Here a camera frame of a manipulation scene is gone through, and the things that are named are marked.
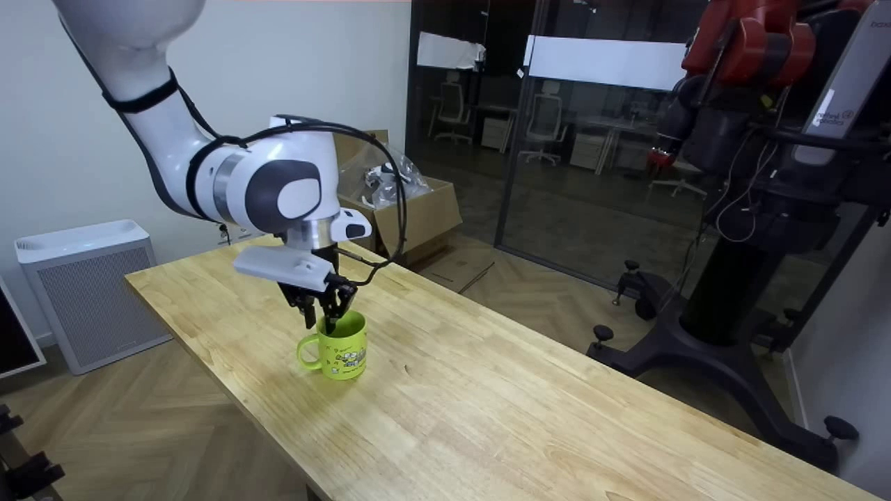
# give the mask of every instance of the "floor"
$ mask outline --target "floor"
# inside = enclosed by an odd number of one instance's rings
[[[615,329],[615,347],[630,347],[650,329],[630,304],[615,306],[612,293],[473,237],[453,237],[421,273],[449,282],[449,267],[464,267],[464,255],[481,260],[481,273],[452,283],[457,293],[576,350],[590,344],[597,324]],[[762,370],[787,402],[779,361],[762,356]],[[672,370],[643,381],[751,432],[746,415],[708,381]],[[65,466],[68,475],[56,485],[65,499],[303,499],[300,470],[179,342],[90,375],[69,375],[54,353],[51,368],[0,381],[0,402],[24,417],[18,435],[29,449]]]

